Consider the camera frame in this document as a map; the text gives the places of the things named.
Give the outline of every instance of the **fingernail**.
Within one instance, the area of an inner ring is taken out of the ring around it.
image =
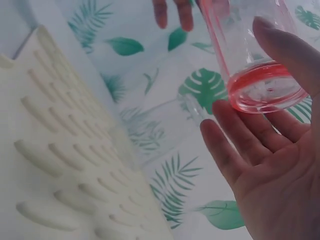
[[[263,18],[262,16],[256,16],[254,18],[253,24],[258,25],[264,29],[274,29],[275,25],[272,22],[268,21],[267,19]]]

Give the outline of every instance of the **monstera leaf print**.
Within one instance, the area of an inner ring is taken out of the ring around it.
[[[201,107],[212,114],[212,103],[219,99],[227,99],[228,93],[221,75],[215,71],[201,68],[187,77],[179,87],[178,93],[182,96],[193,95]]]
[[[235,201],[211,201],[197,211],[221,230],[237,229],[245,225]]]
[[[311,11],[305,10],[302,6],[297,6],[295,9],[296,17],[305,25],[315,30],[320,30],[320,16]]]
[[[92,45],[98,32],[106,25],[106,20],[113,14],[108,11],[110,5],[111,3],[98,8],[97,0],[83,1],[68,21],[68,25],[87,54],[94,51]]]
[[[182,165],[179,153],[165,161],[161,168],[155,170],[150,184],[154,196],[160,203],[160,207],[171,229],[179,227],[183,223],[185,203],[195,184],[193,180],[199,175],[201,167],[193,167],[198,158]]]
[[[307,97],[299,104],[291,107],[288,111],[295,116],[300,122],[309,124],[311,122],[312,99]]]

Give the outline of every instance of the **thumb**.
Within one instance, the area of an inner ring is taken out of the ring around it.
[[[320,53],[297,36],[255,17],[253,32],[263,50],[283,64],[312,98],[320,94]]]

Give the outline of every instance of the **drinking glass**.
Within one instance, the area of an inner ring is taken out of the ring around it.
[[[255,16],[292,34],[296,27],[284,0],[200,0],[231,105],[242,112],[270,113],[307,96],[288,70],[259,46]]]
[[[137,170],[174,149],[207,118],[187,94],[138,113],[108,132],[119,158]]]

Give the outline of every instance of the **red tinted cup bottom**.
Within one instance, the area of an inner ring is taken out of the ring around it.
[[[280,111],[308,96],[288,70],[277,62],[263,63],[235,74],[227,89],[231,105],[251,114]]]

